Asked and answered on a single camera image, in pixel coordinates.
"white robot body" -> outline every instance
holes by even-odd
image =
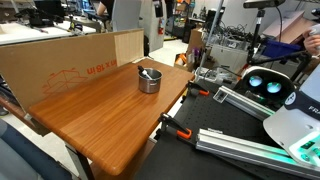
[[[319,105],[304,104],[308,113],[320,116],[320,66],[313,71],[299,91]],[[287,98],[286,105],[294,103],[296,96],[297,92],[292,93]],[[263,126],[268,135],[295,161],[320,171],[320,119],[314,117],[300,109],[288,110],[283,106],[265,119]]]

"floor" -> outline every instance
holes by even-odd
[[[156,61],[173,66],[176,54],[186,52],[187,47],[188,44],[183,43],[181,40],[165,41],[163,48],[150,53],[150,57],[152,57]],[[168,113],[169,115],[175,115],[175,113],[181,106],[179,102],[180,100],[178,100],[177,103],[173,106],[173,108]],[[32,131],[29,127],[23,124],[12,114],[4,116],[2,117],[2,119],[16,128],[18,131],[20,131],[24,136],[30,139],[35,145],[40,147],[47,154],[52,156],[56,161],[62,163],[75,175],[79,175],[65,148],[64,142],[55,134],[49,133],[48,135],[42,137]],[[153,138],[154,135],[155,133],[152,133],[150,135],[150,138]]]

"gray chair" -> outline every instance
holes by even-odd
[[[70,180],[72,174],[0,119],[0,179]]]

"orange clamp handle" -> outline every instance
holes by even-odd
[[[190,139],[191,138],[191,134],[192,134],[192,131],[190,129],[187,128],[187,131],[189,132],[188,134],[182,132],[182,131],[179,131],[177,130],[177,135],[184,138],[184,139]]]
[[[209,91],[200,90],[199,94],[204,95],[204,96],[208,96],[209,95]]]

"person's arm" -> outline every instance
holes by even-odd
[[[304,37],[304,47],[306,48],[306,50],[311,53],[312,55],[319,55],[320,51],[317,50],[316,48],[318,46],[320,46],[320,35],[312,35],[310,36],[310,29],[306,30],[302,35]]]
[[[97,15],[98,16],[103,15],[105,10],[106,10],[106,6],[102,2],[100,2],[99,7],[97,9]]]
[[[320,35],[312,35],[310,36],[310,29],[306,30],[302,35],[304,37],[304,47],[306,50],[312,54],[313,56],[318,56],[320,51],[317,49],[320,46]],[[303,70],[305,74],[311,74],[312,71],[319,65],[320,59],[313,58],[312,61],[308,64],[308,66]]]

